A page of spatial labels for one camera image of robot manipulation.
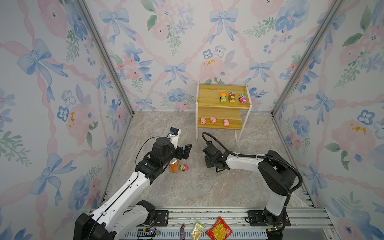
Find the pink green toy truck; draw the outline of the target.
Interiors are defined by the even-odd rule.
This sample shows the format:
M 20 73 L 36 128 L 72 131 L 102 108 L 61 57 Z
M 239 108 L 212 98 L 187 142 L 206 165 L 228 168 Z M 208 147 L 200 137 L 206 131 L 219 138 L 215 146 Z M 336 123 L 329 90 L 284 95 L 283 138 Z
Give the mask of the pink green toy truck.
M 189 167 L 188 167 L 188 165 L 180 165 L 180 170 L 181 171 L 187 171 L 187 170 L 189 170 Z

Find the green orange toy car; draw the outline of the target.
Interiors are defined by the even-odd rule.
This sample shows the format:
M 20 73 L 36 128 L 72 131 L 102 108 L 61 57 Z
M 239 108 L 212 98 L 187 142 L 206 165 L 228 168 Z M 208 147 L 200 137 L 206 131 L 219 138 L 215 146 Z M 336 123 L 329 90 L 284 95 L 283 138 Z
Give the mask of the green orange toy car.
M 226 93 L 221 93 L 220 95 L 220 102 L 221 103 L 226 103 L 227 102 L 227 94 Z

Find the grey green toy truck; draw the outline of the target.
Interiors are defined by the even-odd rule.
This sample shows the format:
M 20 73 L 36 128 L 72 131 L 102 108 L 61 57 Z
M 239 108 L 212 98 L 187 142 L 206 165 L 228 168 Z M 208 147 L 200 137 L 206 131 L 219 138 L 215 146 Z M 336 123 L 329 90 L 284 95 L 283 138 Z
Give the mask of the grey green toy truck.
M 235 94 L 235 92 L 229 92 L 228 99 L 229 99 L 230 103 L 234 103 L 236 101 L 236 94 Z

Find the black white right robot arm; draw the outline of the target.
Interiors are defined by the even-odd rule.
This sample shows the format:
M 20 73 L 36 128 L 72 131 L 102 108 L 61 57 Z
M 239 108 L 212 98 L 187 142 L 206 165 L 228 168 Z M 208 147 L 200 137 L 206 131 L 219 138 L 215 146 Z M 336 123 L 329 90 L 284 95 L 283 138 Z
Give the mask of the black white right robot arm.
M 288 224 L 287 206 L 294 191 L 303 184 L 300 172 L 275 151 L 265 155 L 237 154 L 225 149 L 221 152 L 211 141 L 203 149 L 208 168 L 224 170 L 247 170 L 259 172 L 270 189 L 263 212 L 248 214 L 251 226 L 270 226 L 281 231 Z

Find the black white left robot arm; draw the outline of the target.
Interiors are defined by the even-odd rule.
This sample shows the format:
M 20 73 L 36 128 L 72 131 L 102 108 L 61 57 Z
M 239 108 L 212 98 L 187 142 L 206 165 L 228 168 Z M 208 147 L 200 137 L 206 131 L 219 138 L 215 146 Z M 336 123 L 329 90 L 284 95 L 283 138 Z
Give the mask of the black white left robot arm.
M 127 208 L 168 168 L 172 160 L 189 158 L 192 145 L 179 147 L 177 140 L 177 136 L 157 137 L 152 150 L 136 165 L 126 183 L 98 209 L 77 218 L 73 238 L 119 240 L 139 225 L 154 224 L 156 208 L 151 203 L 142 200 L 132 210 Z

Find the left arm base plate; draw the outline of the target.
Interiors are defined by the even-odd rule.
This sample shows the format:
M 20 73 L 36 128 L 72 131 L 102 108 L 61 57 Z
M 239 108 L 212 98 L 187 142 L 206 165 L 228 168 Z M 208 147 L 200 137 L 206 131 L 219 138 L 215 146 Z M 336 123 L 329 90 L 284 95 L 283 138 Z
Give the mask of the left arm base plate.
M 139 227 L 167 227 L 169 222 L 169 211 L 155 210 L 150 212 L 147 219 Z

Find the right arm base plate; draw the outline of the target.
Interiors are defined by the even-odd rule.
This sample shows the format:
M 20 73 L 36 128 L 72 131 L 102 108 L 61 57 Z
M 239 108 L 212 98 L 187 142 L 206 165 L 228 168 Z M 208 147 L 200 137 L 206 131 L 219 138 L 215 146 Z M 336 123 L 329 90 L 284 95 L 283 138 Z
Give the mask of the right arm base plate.
M 275 216 L 267 210 L 250 210 L 247 211 L 247 214 L 248 216 L 246 217 L 246 221 L 251 225 L 251 227 L 279 228 L 291 226 L 286 210 L 283 210 L 279 216 Z

